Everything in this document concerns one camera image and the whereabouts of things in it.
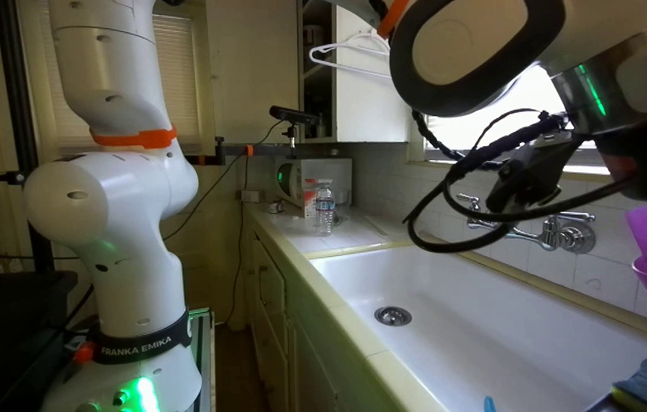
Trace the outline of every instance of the sink basin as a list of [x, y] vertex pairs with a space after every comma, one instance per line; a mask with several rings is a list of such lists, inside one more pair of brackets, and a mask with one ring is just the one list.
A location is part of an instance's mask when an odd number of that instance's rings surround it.
[[446, 410], [586, 410], [647, 358], [647, 339], [467, 260], [416, 247], [313, 260], [319, 273]]

